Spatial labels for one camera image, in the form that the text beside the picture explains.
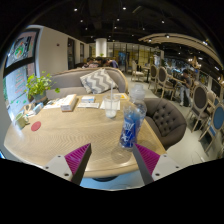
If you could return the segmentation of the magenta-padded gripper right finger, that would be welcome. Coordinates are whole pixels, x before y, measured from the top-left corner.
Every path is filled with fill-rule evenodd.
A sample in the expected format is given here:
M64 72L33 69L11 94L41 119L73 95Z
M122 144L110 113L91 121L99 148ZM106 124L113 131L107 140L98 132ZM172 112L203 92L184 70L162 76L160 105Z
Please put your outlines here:
M182 169L167 154L159 155L139 144L133 145L133 154L145 185Z

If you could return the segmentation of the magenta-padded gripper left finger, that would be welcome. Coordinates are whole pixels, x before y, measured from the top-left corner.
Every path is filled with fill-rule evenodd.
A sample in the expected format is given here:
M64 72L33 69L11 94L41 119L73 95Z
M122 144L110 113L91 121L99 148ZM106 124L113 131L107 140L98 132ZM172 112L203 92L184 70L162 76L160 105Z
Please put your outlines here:
M43 169L79 185L82 181L91 153L91 144L88 143L67 155L56 155Z

